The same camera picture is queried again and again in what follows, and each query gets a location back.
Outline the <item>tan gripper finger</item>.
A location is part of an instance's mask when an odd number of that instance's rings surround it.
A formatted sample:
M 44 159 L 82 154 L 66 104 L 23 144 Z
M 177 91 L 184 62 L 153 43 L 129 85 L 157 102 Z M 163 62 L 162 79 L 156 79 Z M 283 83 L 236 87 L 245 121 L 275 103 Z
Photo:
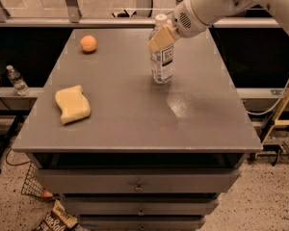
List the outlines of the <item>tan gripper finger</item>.
M 157 52 L 171 46 L 178 39 L 180 39 L 180 36 L 177 28 L 172 25 L 164 25 L 148 42 L 147 46 L 150 52 Z

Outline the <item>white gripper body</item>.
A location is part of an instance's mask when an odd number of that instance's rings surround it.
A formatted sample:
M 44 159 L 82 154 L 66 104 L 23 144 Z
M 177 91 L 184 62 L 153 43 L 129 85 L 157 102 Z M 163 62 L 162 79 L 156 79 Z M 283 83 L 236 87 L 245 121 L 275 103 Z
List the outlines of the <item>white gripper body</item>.
M 214 0 L 183 0 L 172 15 L 172 25 L 181 38 L 192 38 L 215 23 Z

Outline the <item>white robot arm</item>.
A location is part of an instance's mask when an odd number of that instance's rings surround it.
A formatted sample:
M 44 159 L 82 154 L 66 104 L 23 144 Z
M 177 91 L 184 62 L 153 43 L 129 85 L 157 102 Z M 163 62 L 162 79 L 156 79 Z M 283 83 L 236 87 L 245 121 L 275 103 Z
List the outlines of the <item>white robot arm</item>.
M 174 44 L 180 38 L 192 38 L 224 17 L 260 5 L 289 36 L 289 0 L 183 0 L 173 10 L 171 24 L 162 26 L 149 41 L 151 52 Z

